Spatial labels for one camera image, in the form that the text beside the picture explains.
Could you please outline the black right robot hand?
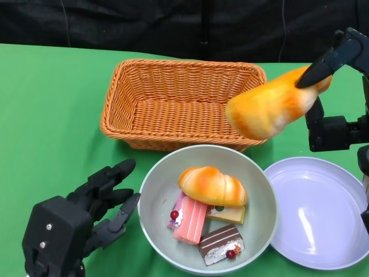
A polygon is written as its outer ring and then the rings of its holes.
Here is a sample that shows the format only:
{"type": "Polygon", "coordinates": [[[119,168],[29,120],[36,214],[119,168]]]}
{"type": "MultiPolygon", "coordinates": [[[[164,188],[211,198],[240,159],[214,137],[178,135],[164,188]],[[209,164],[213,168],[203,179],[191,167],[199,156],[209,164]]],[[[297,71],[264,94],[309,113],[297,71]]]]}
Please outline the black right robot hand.
{"type": "Polygon", "coordinates": [[[348,65],[363,74],[366,114],[355,122],[343,116],[325,117],[322,103],[317,99],[305,114],[309,130],[308,141],[313,152],[349,149],[352,144],[368,143],[368,37],[354,28],[338,30],[332,47],[313,62],[300,76],[296,88],[307,88],[332,76],[348,65]]]}

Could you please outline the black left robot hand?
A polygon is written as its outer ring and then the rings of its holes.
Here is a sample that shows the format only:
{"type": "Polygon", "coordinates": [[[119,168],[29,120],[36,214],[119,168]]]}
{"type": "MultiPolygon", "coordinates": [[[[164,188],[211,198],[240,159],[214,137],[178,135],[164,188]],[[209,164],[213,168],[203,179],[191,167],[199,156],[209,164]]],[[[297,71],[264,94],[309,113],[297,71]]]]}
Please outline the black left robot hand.
{"type": "Polygon", "coordinates": [[[90,213],[95,225],[89,232],[84,248],[88,257],[98,248],[106,248],[125,233],[125,224],[134,213],[140,193],[133,189],[115,190],[135,169],[136,161],[127,159],[88,177],[87,182],[67,195],[67,199],[90,213]]]}

